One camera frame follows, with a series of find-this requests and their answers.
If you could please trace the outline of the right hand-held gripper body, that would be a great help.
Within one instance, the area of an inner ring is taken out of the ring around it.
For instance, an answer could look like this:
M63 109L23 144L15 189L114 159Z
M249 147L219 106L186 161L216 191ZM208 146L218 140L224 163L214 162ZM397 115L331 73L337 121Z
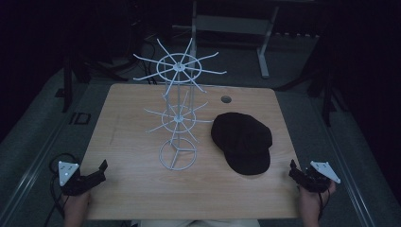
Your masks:
M310 167L305 172L300 169L288 174L298 185L309 192L323 193L330 183L340 183L340 178L328 162L310 162Z

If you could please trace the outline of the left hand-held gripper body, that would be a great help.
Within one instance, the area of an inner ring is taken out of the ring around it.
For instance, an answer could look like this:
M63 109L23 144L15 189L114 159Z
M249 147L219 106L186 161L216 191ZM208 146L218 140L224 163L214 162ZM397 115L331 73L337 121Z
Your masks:
M59 182L61 192L66 196L81 195L106 180L105 174L96 171L88 176L81 176L79 164L59 161Z

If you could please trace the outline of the black cap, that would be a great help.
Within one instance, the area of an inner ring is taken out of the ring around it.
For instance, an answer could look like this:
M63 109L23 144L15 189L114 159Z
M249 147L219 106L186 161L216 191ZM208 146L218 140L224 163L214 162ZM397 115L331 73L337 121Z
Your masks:
M213 122L211 137L234 172L252 176L270 168L271 131L251 115L219 114Z

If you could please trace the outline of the white wire hat rack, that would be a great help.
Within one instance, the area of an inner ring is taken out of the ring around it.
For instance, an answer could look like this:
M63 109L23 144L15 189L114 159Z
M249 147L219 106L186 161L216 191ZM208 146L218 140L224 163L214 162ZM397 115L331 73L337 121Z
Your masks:
M164 55L158 61L134 54L138 60L154 63L155 72L134 80L151 80L158 77L165 85L162 99L165 108L162 111L146 109L149 114L160 117L160 125L148 130L154 132L165 129L170 133L169 138L159 149L159 160L169 170L185 170L190 168L197 159L197 143L193 129L198 123L212 123L212 120L202 120L197 117L197 111L205 107L208 102L196 104L195 91L206 94L206 91L197 79L203 74L224 75L226 71L207 70L203 67L204 60L213 59L218 52L198 58L191 52L193 39L190 39L184 52L170 52L157 40L163 49Z

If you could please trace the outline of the person's right hand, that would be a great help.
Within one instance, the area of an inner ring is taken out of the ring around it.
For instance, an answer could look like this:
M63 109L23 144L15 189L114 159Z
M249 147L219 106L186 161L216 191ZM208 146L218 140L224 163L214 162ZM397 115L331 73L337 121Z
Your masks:
M331 182L323 193L312 193L302 186L298 189L300 192L298 210L304 227L319 227L319 218L331 196L336 192L336 184Z

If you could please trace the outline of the person's left hand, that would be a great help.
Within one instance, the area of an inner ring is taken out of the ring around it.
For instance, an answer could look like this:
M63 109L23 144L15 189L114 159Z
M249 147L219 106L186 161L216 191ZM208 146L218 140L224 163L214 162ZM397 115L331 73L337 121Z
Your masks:
M82 227L91 201L90 192L87 191L78 196L62 195L61 197L64 211L63 227Z

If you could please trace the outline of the black stand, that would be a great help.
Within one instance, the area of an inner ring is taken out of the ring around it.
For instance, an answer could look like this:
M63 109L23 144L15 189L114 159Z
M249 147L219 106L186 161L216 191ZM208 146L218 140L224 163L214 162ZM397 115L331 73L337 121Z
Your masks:
M63 87L58 90L56 97L63 98L62 111L66 113L73 101L73 77L76 77L80 83L88 83L91 76L89 68L95 69L107 78L117 81L127 81L118 76L111 69L101 65L99 62L91 60L82 53L68 53L63 55Z
M274 91L284 92L307 80L311 80L306 93L309 97L318 97L323 93L322 118L325 125L330 127L332 97L335 95L335 77L338 74L340 62L340 51L336 44L328 38L320 37L308 57L301 75L284 85L274 88Z

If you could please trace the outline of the grey metal desk frame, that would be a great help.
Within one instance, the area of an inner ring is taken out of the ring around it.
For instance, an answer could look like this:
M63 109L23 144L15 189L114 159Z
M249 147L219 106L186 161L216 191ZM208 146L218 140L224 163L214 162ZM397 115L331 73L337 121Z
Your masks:
M261 38L261 44L256 48L261 77L270 77L269 67L266 61L266 50L276 24L277 15L284 6L298 6L313 3L313 0L258 0L266 5L268 19L209 15L199 13L198 4L202 0L190 0L192 2L191 14L191 39L188 45L189 56L197 56L197 35L199 32L216 32L217 34L229 34L235 36Z

